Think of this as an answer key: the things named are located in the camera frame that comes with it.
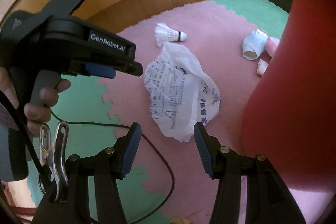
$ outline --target recycling triangle symbol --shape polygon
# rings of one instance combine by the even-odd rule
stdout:
[[[169,117],[169,118],[171,118],[173,115],[174,115],[174,111],[166,111],[165,112],[165,114]]]

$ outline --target screw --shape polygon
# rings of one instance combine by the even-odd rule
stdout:
[[[266,158],[266,156],[263,155],[263,154],[258,154],[258,155],[257,155],[257,159],[260,160],[260,161],[264,161],[264,160],[266,160],[267,158]]]
[[[105,153],[106,154],[112,154],[114,153],[115,149],[112,146],[109,146],[107,148],[105,148]]]
[[[230,149],[227,147],[227,146],[222,146],[220,148],[220,152],[224,153],[224,154],[227,154],[230,152]]]
[[[71,156],[69,157],[69,161],[75,161],[75,160],[77,160],[77,159],[78,159],[78,156],[75,155],[75,154],[73,154],[73,155],[71,155]]]

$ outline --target finger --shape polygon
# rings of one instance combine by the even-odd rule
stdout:
[[[35,135],[36,137],[40,136],[40,130],[41,130],[41,123],[37,121],[28,121],[27,127],[29,131]]]
[[[58,92],[52,88],[43,88],[40,91],[40,98],[44,104],[52,107],[58,102]]]
[[[46,106],[37,106],[28,103],[25,105],[24,112],[28,120],[47,122],[51,119],[50,108]]]
[[[15,108],[19,107],[14,85],[5,68],[0,68],[0,90],[6,95]]]
[[[63,92],[70,88],[71,82],[67,79],[61,79],[61,81],[58,83],[56,90],[57,92]]]

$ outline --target red container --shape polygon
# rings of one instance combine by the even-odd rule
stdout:
[[[293,0],[241,130],[289,187],[336,190],[336,0]]]

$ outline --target metal clip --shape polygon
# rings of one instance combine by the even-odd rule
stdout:
[[[46,123],[41,125],[40,132],[40,162],[46,175],[54,176],[56,182],[56,196],[54,201],[66,199],[68,188],[68,177],[64,168],[65,148],[68,139],[69,126],[66,122],[59,122],[53,142],[51,143],[50,128]],[[39,176],[38,182],[43,194],[46,187]]]

